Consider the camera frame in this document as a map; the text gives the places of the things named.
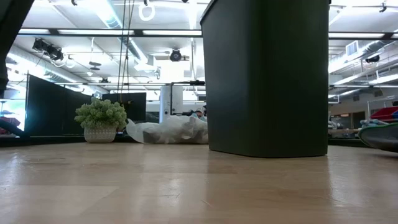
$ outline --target dark partition wall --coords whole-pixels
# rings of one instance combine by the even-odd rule
[[[210,149],[256,157],[327,153],[328,4],[210,3],[201,21]]]
[[[122,101],[127,118],[132,121],[145,121],[147,108],[147,93],[103,94],[103,100]]]
[[[25,132],[30,136],[81,135],[75,110],[91,97],[29,76]]]

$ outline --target ceiling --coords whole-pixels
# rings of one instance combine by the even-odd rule
[[[155,15],[149,21],[140,18],[140,6],[143,0],[78,0],[77,6],[71,4],[71,0],[36,0],[28,14],[23,27],[27,28],[71,28],[71,29],[106,29],[108,28],[100,19],[98,12],[106,12],[106,2],[111,3],[120,21],[124,21],[128,27],[129,12],[132,13],[131,29],[200,29],[200,18],[210,0],[197,0],[195,8],[184,4],[181,0],[150,0],[155,8]],[[385,12],[381,10],[381,4],[387,4]],[[144,16],[151,14],[150,8],[143,10]],[[330,31],[332,32],[394,32],[398,30],[398,1],[397,0],[332,0],[330,8]],[[45,37],[46,42],[61,47],[66,56],[70,56],[74,67],[62,68],[74,75],[98,82],[102,78],[108,78],[111,82],[118,82],[119,65],[124,65],[124,52],[126,48],[115,37],[96,37],[91,51],[92,39],[90,37]],[[153,55],[157,59],[157,66],[162,68],[178,67],[183,69],[183,77],[168,77],[163,74],[160,80],[155,72],[143,72],[134,69],[135,63],[129,60],[129,76],[134,77],[133,82],[176,82],[191,80],[192,72],[190,60],[192,58],[192,41],[196,45],[196,53],[193,58],[197,68],[196,78],[204,80],[204,56],[203,41],[201,38],[182,37],[134,37],[133,41],[145,54]],[[35,37],[18,36],[15,46],[38,57],[42,53],[32,50]],[[336,57],[345,52],[345,47],[352,40],[330,40],[329,58]],[[172,63],[168,57],[172,49],[180,49],[187,61]],[[88,76],[91,65],[89,62],[102,64],[99,71],[93,71]]]

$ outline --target white plant pot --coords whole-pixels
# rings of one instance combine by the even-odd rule
[[[85,139],[88,143],[111,143],[116,136],[116,128],[85,128]]]

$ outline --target red object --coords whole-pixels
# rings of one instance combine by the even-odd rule
[[[391,121],[394,119],[392,115],[397,111],[398,111],[398,106],[383,108],[380,109],[378,112],[374,113],[371,116],[371,119],[378,119],[380,121]]]
[[[3,121],[7,121],[10,124],[13,124],[15,126],[18,126],[21,124],[16,118],[5,118],[5,117],[0,117]],[[8,131],[4,130],[3,128],[0,128],[0,134],[9,134]]]

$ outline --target person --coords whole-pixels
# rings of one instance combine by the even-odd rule
[[[200,110],[195,111],[192,116],[199,118],[202,121],[206,121],[206,118],[204,117],[203,113]]]

